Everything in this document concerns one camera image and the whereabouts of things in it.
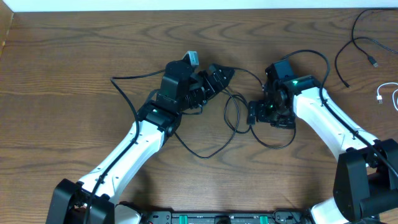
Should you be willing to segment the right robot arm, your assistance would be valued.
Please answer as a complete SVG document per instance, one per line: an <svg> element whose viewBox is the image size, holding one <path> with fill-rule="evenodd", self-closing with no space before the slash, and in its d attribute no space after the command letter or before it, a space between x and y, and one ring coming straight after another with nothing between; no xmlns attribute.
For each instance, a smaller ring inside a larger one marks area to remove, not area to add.
<svg viewBox="0 0 398 224"><path fill-rule="evenodd" d="M313 76L297 77L288 60L266 68L264 99L249 103L248 123L295 129L304 120L337 160L333 196L314 205L308 223L379 223L397 208L397 142L358 126Z"/></svg>

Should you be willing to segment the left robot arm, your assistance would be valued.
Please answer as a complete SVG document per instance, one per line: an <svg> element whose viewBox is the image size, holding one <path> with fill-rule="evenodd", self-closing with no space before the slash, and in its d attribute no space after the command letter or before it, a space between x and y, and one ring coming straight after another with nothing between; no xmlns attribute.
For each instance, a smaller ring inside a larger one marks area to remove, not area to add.
<svg viewBox="0 0 398 224"><path fill-rule="evenodd" d="M121 194L144 163L173 136L187 109L202 108L223 91L235 71L182 59L160 71L160 88L139 109L129 133L89 174L78 182L63 179L54 189L47 223L139 223L141 214L119 202Z"/></svg>

